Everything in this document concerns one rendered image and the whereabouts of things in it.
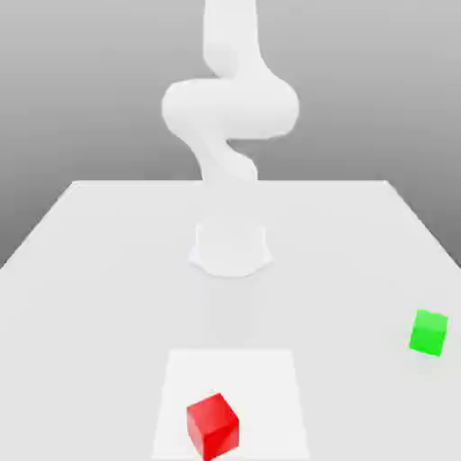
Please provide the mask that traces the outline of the small red cube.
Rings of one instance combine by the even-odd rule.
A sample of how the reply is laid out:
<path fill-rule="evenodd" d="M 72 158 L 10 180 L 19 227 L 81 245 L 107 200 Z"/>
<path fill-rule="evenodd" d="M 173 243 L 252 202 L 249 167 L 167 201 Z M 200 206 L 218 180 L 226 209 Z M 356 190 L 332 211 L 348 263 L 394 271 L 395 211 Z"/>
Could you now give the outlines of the small red cube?
<path fill-rule="evenodd" d="M 212 461 L 240 445 L 240 420 L 221 393 L 186 408 L 187 433 L 202 461 Z"/>

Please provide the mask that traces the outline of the small green cube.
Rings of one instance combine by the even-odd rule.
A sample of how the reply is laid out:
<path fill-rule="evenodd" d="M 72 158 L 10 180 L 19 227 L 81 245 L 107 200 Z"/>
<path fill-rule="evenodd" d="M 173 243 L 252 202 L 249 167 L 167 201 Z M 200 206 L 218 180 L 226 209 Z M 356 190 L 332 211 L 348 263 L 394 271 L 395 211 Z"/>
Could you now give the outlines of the small green cube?
<path fill-rule="evenodd" d="M 448 316 L 417 310 L 411 329 L 409 349 L 425 353 L 433 357 L 440 357 L 447 335 Z"/>

